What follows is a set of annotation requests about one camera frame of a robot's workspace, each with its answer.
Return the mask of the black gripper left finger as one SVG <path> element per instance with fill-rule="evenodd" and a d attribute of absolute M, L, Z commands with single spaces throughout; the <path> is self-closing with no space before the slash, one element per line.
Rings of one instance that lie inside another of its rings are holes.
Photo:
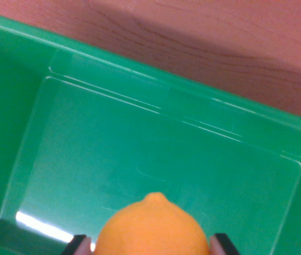
<path fill-rule="evenodd" d="M 61 255 L 90 255 L 91 238 L 85 234 L 75 235 L 66 245 Z"/>

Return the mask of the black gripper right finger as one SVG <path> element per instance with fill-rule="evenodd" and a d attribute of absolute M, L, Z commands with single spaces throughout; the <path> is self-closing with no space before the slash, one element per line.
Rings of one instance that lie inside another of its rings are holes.
<path fill-rule="evenodd" d="M 240 255 L 226 233 L 215 233 L 209 241 L 211 255 Z"/>

